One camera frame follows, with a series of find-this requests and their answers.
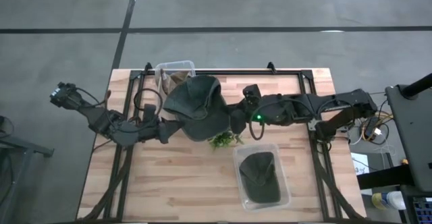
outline plastic bin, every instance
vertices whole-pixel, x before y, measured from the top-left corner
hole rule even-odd
[[[163,71],[168,75],[175,73],[175,72],[179,72],[179,71],[185,71],[185,70],[189,71],[188,75],[191,77],[196,75],[195,74],[195,65],[192,61],[175,61],[175,62],[160,63],[155,68],[155,75],[156,75],[155,78],[157,78],[157,75],[160,74],[161,69],[163,69]],[[157,90],[161,94],[162,99],[165,102],[167,95],[162,90],[161,80],[156,82],[156,85],[158,85]],[[160,99],[159,99],[159,97],[157,97],[157,98],[158,98],[157,99],[157,105],[160,105],[161,104]],[[160,116],[164,117],[166,119],[175,119],[174,115],[166,112],[165,110],[161,111]]]
[[[244,189],[244,183],[242,178],[240,177],[240,165],[242,164],[244,159],[246,159],[246,157],[258,152],[270,152],[274,156],[275,176],[277,178],[277,182],[279,183],[279,193],[280,193],[280,199],[278,202],[256,203],[248,197],[246,190]],[[237,175],[238,189],[240,191],[240,199],[246,211],[251,211],[251,212],[270,211],[275,209],[286,208],[290,205],[291,193],[288,189],[284,168],[282,167],[282,163],[279,158],[279,147],[276,144],[247,144],[247,145],[235,147],[234,167]]]

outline wooden table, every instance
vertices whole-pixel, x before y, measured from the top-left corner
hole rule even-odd
[[[312,70],[317,94],[334,94],[330,70]],[[122,112],[129,73],[129,69],[113,71],[109,83],[112,91],[108,102],[110,109]],[[245,75],[218,78],[227,103],[239,102],[243,97],[242,89],[249,84],[258,84],[263,95],[300,93],[296,76]],[[144,87],[156,88],[153,76],[146,77]],[[144,94],[142,101],[143,104],[157,104],[156,96],[149,92]],[[254,124],[256,132],[260,128],[257,123]],[[255,142],[246,129],[242,138],[245,144],[279,145],[279,154],[292,193],[289,208],[261,213],[245,212],[240,203],[234,172],[232,152],[235,146],[213,151],[208,142],[191,142],[180,130],[169,139],[169,144],[149,140],[135,146],[124,221],[322,221],[306,125],[267,126],[265,135],[259,142]],[[97,136],[95,146],[104,141],[106,139]],[[114,152],[115,145],[108,144],[92,155],[78,217],[85,216],[107,189]],[[335,140],[330,153],[338,188],[356,211],[366,216],[347,142]],[[328,190],[326,195],[332,216]]]

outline concrete floor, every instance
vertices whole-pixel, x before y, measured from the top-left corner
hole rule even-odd
[[[129,0],[0,0],[2,28],[121,28]],[[136,0],[131,27],[432,25],[432,0]],[[49,103],[57,83],[101,98],[118,34],[0,34],[0,115],[16,134],[55,148],[35,157],[16,223],[71,221],[94,134],[77,113]],[[337,92],[410,83],[432,71],[432,32],[129,34],[121,68],[188,59],[198,68],[330,67]],[[377,104],[385,97],[374,94]],[[389,142],[404,152],[394,124]],[[357,133],[352,132],[353,139]],[[353,152],[374,152],[366,142]],[[368,208],[373,219],[392,219]]]

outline dark gray hat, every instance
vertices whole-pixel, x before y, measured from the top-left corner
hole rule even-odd
[[[246,157],[240,164],[240,177],[251,201],[263,204],[281,200],[273,153],[258,152]]]
[[[212,138],[230,127],[221,84],[213,76],[195,76],[172,90],[163,109],[183,121],[184,133],[194,141]]]

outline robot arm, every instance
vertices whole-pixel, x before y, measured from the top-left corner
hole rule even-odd
[[[365,91],[317,96],[314,94],[270,94],[261,96],[256,84],[243,90],[244,99],[229,105],[231,129],[239,134],[252,121],[261,125],[288,126],[292,123],[309,123],[317,140],[328,141],[336,130],[351,121],[370,117],[377,106]],[[317,121],[322,112],[342,110],[329,121]]]
[[[81,113],[87,118],[88,127],[92,131],[122,146],[131,146],[154,138],[166,144],[168,138],[183,126],[179,121],[159,119],[155,115],[154,105],[145,105],[144,119],[133,123],[118,111],[96,107],[85,101],[77,92],[75,84],[60,82],[50,98],[51,103],[58,107]]]

